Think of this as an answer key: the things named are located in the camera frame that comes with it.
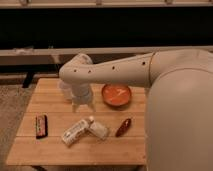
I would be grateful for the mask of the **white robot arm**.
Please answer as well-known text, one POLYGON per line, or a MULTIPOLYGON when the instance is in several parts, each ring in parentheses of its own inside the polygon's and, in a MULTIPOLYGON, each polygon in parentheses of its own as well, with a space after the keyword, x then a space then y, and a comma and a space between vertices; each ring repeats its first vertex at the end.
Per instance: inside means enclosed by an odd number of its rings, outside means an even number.
POLYGON ((59 77, 146 88, 147 171, 213 171, 213 53, 170 50, 99 64, 78 54, 59 77))

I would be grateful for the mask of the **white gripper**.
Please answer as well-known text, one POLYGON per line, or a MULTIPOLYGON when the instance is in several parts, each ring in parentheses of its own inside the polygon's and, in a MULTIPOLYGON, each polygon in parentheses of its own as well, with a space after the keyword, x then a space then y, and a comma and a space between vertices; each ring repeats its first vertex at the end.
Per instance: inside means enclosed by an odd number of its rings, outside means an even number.
POLYGON ((65 97, 72 101, 72 112, 76 113, 79 106, 87 106, 95 112, 93 104, 93 92, 89 83, 86 82, 87 67, 92 65, 91 58, 86 54, 77 54, 65 63, 59 70, 59 87, 64 91, 65 97))

